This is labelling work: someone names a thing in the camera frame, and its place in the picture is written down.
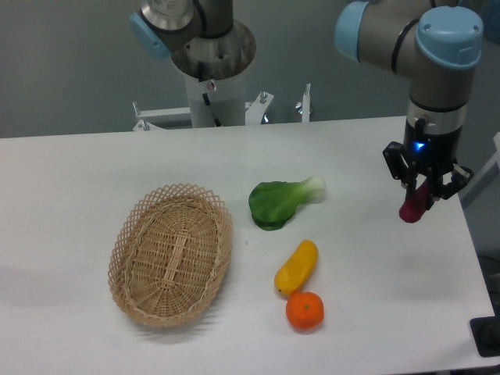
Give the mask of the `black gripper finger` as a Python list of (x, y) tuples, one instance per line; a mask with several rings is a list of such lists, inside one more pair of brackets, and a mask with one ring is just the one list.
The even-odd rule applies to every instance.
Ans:
[(465, 166), (454, 164), (450, 171), (450, 181), (443, 183), (443, 174), (430, 168), (427, 174), (427, 209), (430, 210), (440, 199), (448, 200), (467, 186), (474, 172)]
[(392, 141), (384, 150), (383, 156), (394, 180), (399, 180), (405, 189), (405, 200), (416, 192), (417, 161), (413, 152), (404, 144)]

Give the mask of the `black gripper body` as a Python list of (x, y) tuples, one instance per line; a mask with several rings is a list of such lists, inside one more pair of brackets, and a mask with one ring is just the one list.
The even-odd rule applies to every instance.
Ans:
[(410, 165), (415, 162), (417, 171), (426, 174), (429, 168), (440, 174), (451, 172), (456, 162), (461, 128), (447, 134), (415, 135), (415, 128), (409, 122), (405, 123), (403, 138), (403, 158)]

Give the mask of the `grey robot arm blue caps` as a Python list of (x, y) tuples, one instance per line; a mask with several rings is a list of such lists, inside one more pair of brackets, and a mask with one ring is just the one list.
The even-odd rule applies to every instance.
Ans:
[[(225, 101), (219, 84), (252, 62), (252, 34), (233, 16), (230, 1), (144, 1), (129, 19), (148, 53), (170, 59), (193, 78), (204, 127), (245, 119), (242, 103)], [(481, 57), (481, 18), (455, 1), (354, 1), (337, 19), (334, 44), (344, 56), (369, 63), (411, 82), (403, 142), (392, 142), (384, 158), (405, 189), (400, 213), (427, 211), (451, 198), (472, 171), (455, 157)]]

